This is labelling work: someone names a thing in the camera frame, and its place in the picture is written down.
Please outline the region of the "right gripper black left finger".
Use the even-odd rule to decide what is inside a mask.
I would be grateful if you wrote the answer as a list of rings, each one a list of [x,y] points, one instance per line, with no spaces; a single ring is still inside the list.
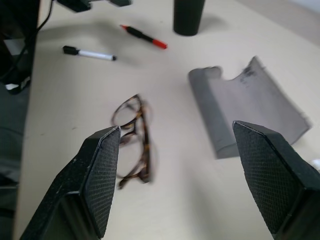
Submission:
[[[101,240],[115,192],[121,129],[87,137],[56,175],[19,240]]]

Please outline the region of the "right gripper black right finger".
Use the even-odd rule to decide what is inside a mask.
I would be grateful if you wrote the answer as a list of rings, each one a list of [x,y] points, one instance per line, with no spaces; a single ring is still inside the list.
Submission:
[[[320,172],[278,132],[232,124],[245,180],[274,240],[320,240]]]

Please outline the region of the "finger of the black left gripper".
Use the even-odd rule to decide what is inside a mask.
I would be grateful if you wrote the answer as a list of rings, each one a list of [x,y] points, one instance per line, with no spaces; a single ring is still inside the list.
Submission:
[[[109,0],[109,2],[117,7],[125,7],[132,4],[132,0]]]
[[[81,13],[91,10],[92,5],[89,0],[56,0],[60,5],[66,7],[67,9],[75,12]]]

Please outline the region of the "red and black marker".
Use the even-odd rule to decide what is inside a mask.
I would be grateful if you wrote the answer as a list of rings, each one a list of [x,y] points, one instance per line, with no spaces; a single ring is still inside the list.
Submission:
[[[168,48],[168,45],[156,38],[153,38],[151,36],[148,36],[146,34],[144,34],[143,32],[135,29],[134,27],[131,27],[131,26],[127,26],[127,25],[123,25],[121,24],[120,25],[128,34],[138,38],[138,39],[142,39],[146,42],[149,42],[151,44],[153,44],[154,46],[157,46],[161,49],[167,49]]]

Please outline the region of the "white marker with black cap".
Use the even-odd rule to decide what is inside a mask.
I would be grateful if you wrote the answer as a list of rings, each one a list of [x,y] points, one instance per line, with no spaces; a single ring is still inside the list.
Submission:
[[[99,52],[82,50],[73,46],[65,45],[62,47],[63,53],[71,56],[82,56],[88,58],[102,59],[107,61],[116,61],[117,56],[112,54],[104,54]]]

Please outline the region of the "tortoiseshell eyeglasses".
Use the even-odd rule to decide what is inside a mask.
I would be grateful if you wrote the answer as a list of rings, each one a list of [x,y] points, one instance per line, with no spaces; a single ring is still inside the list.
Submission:
[[[147,102],[142,100],[139,94],[127,99],[123,102],[114,112],[111,123],[119,126],[122,131],[126,131],[120,137],[120,146],[132,144],[134,141],[141,143],[142,152],[139,160],[126,175],[117,175],[120,179],[117,184],[119,190],[123,189],[125,185],[133,179],[140,179],[144,184],[153,181],[153,168],[152,168],[152,145],[149,135],[149,124],[147,123],[146,108]],[[119,123],[118,118],[122,112],[129,112],[132,116],[129,117],[124,123]]]

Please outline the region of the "black pen holder cup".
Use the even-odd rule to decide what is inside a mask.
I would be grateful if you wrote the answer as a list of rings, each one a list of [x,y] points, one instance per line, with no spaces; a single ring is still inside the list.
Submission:
[[[173,31],[181,36],[198,34],[205,0],[173,0]]]

